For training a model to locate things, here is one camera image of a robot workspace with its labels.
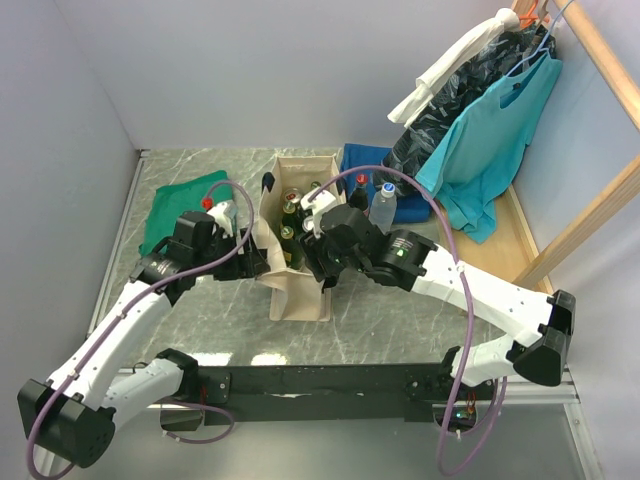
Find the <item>red cap cola bottle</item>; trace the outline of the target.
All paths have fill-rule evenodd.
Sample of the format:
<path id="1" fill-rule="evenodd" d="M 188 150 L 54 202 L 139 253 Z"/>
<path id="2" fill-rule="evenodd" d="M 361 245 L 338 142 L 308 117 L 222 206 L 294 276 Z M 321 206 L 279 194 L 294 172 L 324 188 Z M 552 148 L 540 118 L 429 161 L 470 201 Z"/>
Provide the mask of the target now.
<path id="1" fill-rule="evenodd" d="M 353 208 L 361 210 L 365 216 L 367 216 L 369 212 L 369 196 L 367 185 L 368 176 L 364 173 L 358 174 L 356 176 L 354 189 L 352 190 L 348 198 L 348 204 Z"/>

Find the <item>clear blue cap bottle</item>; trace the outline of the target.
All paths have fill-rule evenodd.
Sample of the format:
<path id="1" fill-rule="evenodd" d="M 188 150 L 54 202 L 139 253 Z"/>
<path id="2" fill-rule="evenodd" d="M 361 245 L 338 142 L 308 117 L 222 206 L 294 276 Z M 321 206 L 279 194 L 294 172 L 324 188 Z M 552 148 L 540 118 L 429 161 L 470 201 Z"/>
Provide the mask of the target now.
<path id="1" fill-rule="evenodd" d="M 391 182 L 385 182 L 373 196 L 369 209 L 369 220 L 382 233 L 388 233 L 393 224 L 396 209 L 396 187 Z"/>

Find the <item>beige canvas tote bag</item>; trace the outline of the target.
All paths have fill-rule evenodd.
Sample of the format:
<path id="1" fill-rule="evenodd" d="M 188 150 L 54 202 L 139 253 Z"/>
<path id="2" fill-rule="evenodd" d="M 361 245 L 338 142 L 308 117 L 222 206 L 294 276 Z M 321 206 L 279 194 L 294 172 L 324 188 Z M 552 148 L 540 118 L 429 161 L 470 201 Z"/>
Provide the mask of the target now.
<path id="1" fill-rule="evenodd" d="M 306 268 L 287 266 L 280 244 L 279 226 L 284 193 L 297 188 L 306 194 L 314 181 L 324 183 L 339 173 L 337 155 L 278 156 L 262 178 L 261 196 L 253 236 L 266 251 L 270 270 L 257 281 L 272 289 L 269 318 L 273 321 L 319 321 L 331 319 L 331 292 L 323 291 Z"/>

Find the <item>silver top can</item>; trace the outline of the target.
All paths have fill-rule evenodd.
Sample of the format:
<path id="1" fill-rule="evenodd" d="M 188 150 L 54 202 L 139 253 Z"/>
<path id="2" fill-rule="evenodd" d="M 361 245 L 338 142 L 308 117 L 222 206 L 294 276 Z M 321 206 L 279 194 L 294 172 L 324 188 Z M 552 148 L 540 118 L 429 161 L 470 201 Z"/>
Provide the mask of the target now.
<path id="1" fill-rule="evenodd" d="M 315 230 L 314 218 L 312 216 L 308 216 L 303 220 L 302 228 L 305 233 L 313 232 Z"/>

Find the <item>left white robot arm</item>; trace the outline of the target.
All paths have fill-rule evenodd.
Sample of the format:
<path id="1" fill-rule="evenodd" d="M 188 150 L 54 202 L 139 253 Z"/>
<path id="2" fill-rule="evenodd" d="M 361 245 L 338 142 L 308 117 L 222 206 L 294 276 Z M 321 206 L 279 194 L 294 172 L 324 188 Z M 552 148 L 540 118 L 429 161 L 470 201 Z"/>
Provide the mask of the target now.
<path id="1" fill-rule="evenodd" d="M 82 346 L 46 381 L 27 381 L 17 400 L 27 438 L 27 464 L 40 477 L 34 453 L 41 447 L 87 468 L 106 451 L 116 431 L 147 406 L 167 398 L 206 399 L 198 362 L 175 349 L 158 354 L 120 385 L 113 383 L 135 343 L 195 286 L 256 278 L 269 271 L 267 251 L 250 229 L 238 234 L 221 214 L 188 211 L 136 263 L 117 302 Z"/>

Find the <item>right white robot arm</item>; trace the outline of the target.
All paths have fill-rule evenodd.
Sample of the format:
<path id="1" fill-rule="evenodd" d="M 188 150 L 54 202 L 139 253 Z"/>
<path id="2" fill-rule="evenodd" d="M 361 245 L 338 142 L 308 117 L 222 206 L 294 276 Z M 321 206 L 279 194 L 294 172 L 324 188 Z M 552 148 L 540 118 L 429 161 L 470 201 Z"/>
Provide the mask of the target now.
<path id="1" fill-rule="evenodd" d="M 341 272 L 352 269 L 379 285 L 472 312 L 503 331 L 469 352 L 449 351 L 438 374 L 447 397 L 460 398 L 489 379 L 511 375 L 547 387 L 561 383 L 574 332 L 572 294 L 528 290 L 456 262 L 444 247 L 415 232 L 382 232 L 347 204 L 313 209 L 303 225 L 306 264 L 325 287 L 334 287 Z"/>

